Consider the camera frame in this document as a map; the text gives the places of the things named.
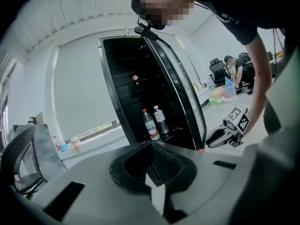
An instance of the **chair seat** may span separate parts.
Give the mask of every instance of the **chair seat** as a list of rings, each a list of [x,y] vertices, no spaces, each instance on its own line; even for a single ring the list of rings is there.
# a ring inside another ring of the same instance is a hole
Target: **chair seat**
[[[15,181],[15,187],[18,192],[26,192],[30,188],[32,188],[34,185],[36,185],[41,180],[41,177],[39,174],[32,173],[29,175],[26,175],[24,177],[21,177],[18,181]]]

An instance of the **glass door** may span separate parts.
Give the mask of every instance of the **glass door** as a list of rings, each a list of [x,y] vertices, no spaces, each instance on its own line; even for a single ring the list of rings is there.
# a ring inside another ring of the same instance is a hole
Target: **glass door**
[[[162,39],[148,41],[158,53],[159,59],[164,64],[177,90],[196,148],[203,149],[206,139],[205,119],[196,92],[182,63],[173,49]]]

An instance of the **black cap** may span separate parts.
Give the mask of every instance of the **black cap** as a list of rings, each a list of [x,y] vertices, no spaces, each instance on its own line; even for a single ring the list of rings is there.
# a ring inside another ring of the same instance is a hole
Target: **black cap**
[[[162,29],[165,28],[164,25],[162,25],[162,24],[154,24],[150,20],[150,16],[146,15],[145,9],[141,8],[141,0],[131,0],[131,8],[132,8],[132,10],[136,14],[138,14],[140,16],[140,18],[142,18],[143,20],[147,21],[147,23],[149,23],[151,25],[151,27],[153,27],[154,29],[162,30]]]
[[[226,55],[225,57],[224,57],[224,63],[228,63],[228,60],[230,59],[230,58],[233,58],[232,56],[229,56],[229,55]]]

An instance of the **water bottle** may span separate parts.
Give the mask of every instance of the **water bottle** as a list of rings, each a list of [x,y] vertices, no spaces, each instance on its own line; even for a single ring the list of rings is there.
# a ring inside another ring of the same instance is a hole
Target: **water bottle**
[[[158,108],[158,106],[154,107],[154,116],[156,118],[156,121],[158,122],[160,126],[160,132],[162,134],[167,134],[169,132],[168,126],[165,124],[165,116],[162,110]]]
[[[150,137],[152,140],[157,140],[159,138],[158,130],[155,126],[155,123],[153,121],[153,118],[150,116],[149,113],[147,113],[146,109],[142,110],[143,117],[144,117],[144,123],[146,125],[146,128],[150,134]]]

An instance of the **person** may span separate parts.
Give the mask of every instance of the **person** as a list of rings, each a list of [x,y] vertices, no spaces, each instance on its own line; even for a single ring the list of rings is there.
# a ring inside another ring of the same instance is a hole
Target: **person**
[[[241,56],[238,58],[233,58],[232,56],[225,56],[224,62],[229,67],[235,67],[236,70],[236,78],[235,78],[235,88],[241,87],[241,82],[249,83],[248,88],[253,89],[254,86],[254,77],[255,77],[255,69],[252,64],[252,61],[247,56]]]
[[[284,55],[277,65],[278,77],[294,50],[299,49],[299,32],[294,19],[298,14],[298,0],[132,0],[131,7],[148,23],[164,26],[170,21],[181,20],[195,1],[207,7],[246,47],[254,65],[255,83],[247,134],[263,112],[267,103],[265,93],[271,86],[269,58],[257,28],[285,29]],[[270,103],[265,109],[264,124],[268,133],[281,127]]]

